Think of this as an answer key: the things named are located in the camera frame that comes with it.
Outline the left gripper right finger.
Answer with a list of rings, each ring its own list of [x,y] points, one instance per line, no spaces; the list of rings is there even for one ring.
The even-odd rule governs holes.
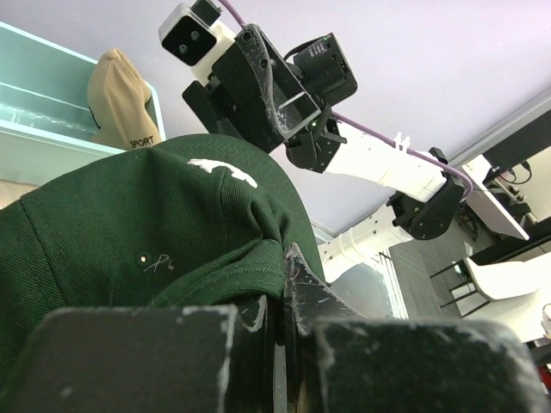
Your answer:
[[[536,365],[507,327],[485,321],[368,319],[285,253],[291,412],[546,412]]]

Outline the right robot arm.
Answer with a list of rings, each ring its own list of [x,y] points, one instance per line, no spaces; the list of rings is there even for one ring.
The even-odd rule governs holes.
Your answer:
[[[223,25],[195,24],[174,52],[195,77],[183,100],[209,132],[268,153],[283,147],[302,170],[392,189],[365,220],[320,246],[329,283],[375,252],[439,237],[473,188],[437,148],[419,153],[404,139],[372,131],[343,136],[345,119],[334,107],[356,92],[357,82],[334,34],[281,54],[257,25],[233,33]]]

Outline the black cap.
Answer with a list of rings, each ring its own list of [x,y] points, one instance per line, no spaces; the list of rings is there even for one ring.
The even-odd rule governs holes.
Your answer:
[[[1,380],[59,308],[279,298],[291,244],[324,273],[293,183],[242,139],[173,138],[60,176],[1,211]]]

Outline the khaki cap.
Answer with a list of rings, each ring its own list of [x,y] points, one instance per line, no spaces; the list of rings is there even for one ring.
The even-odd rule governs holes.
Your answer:
[[[87,102],[97,131],[92,141],[122,150],[150,147],[162,141],[146,110],[152,91],[119,49],[98,60],[87,86]]]

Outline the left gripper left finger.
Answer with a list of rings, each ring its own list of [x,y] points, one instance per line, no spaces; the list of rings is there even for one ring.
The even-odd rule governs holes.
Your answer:
[[[264,296],[171,308],[65,308],[28,339],[4,412],[270,412]]]

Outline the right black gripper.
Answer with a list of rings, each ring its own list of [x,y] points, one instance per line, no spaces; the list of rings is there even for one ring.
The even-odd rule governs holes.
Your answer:
[[[259,26],[246,25],[214,64],[206,89],[192,82],[182,99],[209,133],[222,131],[263,151],[301,134],[357,91],[357,81],[335,34],[309,40],[281,55]]]

